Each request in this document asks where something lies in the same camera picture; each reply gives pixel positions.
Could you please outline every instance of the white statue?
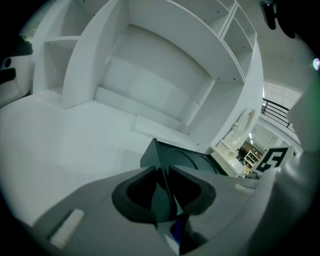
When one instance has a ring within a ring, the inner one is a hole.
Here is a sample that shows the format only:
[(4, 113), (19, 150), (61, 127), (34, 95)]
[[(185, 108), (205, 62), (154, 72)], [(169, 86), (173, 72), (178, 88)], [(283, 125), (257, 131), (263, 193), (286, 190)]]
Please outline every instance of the white statue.
[(247, 108), (239, 118), (238, 122), (234, 124), (232, 130), (224, 137), (223, 140), (220, 141), (216, 148), (224, 155), (236, 157), (238, 154), (237, 149), (242, 146), (251, 132), (251, 124), (255, 113), (255, 109)]

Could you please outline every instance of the white ceiling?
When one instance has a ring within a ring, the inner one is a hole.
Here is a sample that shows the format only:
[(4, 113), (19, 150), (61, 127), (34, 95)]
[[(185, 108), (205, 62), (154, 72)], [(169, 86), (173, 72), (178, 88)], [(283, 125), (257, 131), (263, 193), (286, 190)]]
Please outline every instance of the white ceiling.
[(257, 32), (264, 80), (302, 93), (317, 74), (313, 68), (315, 55), (304, 42), (286, 36), (277, 20), (276, 29), (269, 29), (259, 2), (238, 0)]
[(291, 109), (301, 97), (301, 93), (271, 82), (264, 82), (264, 98)]

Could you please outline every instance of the balcony railing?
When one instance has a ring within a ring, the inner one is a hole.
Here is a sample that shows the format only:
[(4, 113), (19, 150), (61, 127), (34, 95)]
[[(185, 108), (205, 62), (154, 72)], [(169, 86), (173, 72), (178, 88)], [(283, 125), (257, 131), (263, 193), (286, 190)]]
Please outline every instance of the balcony railing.
[(287, 119), (287, 113), (289, 109), (281, 106), (278, 103), (275, 103), (268, 99), (263, 99), (262, 101), (262, 108), (261, 113), (265, 116), (275, 120), (279, 124), (283, 125), (284, 127), (287, 127), (290, 131), (295, 133), (292, 124)]

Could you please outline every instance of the curved bookshelf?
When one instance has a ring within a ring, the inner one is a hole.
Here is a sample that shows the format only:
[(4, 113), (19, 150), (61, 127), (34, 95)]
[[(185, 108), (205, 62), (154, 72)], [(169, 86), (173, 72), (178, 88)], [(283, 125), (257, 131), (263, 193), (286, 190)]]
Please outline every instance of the curved bookshelf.
[(55, 16), (34, 93), (59, 108), (96, 100), (181, 132), (211, 120), (218, 132), (220, 107), (232, 112), (245, 86), (256, 33), (234, 0), (68, 0)]

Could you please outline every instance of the white wall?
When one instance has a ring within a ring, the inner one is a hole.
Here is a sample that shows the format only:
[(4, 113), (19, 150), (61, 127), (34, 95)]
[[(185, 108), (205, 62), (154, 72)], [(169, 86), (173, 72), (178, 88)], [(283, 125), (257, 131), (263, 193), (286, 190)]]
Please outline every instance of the white wall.
[(255, 116), (252, 122), (252, 128), (255, 126), (262, 107), (263, 85), (263, 67), (261, 62), (260, 50), (258, 45), (255, 44), (251, 65), (246, 77), (246, 82), (243, 90), (241, 91), (240, 97), (238, 98), (232, 112), (223, 111), (224, 115), (228, 115), (228, 117), (223, 126), (219, 129), (218, 134), (213, 138), (210, 144), (212, 147), (215, 147), (229, 133), (235, 122), (238, 121), (241, 114), (247, 108), (256, 109)]
[(238, 0), (257, 33), (264, 80), (302, 93), (317, 75), (312, 65), (315, 55), (303, 41), (286, 36), (278, 19), (276, 29), (269, 29), (259, 2)]
[(252, 141), (255, 146), (258, 146), (262, 151), (265, 148), (273, 147), (277, 142), (278, 137), (271, 131), (256, 123), (251, 131)]
[(282, 139), (288, 145), (293, 146), (297, 153), (303, 152), (297, 135), (290, 131), (288, 128), (284, 127), (283, 125), (277, 123), (273, 119), (263, 114), (260, 114), (260, 117), (257, 120), (257, 124), (268, 129), (270, 132), (272, 132), (278, 138)]
[(264, 98), (291, 109), (301, 97), (301, 93), (281, 85), (264, 82)]

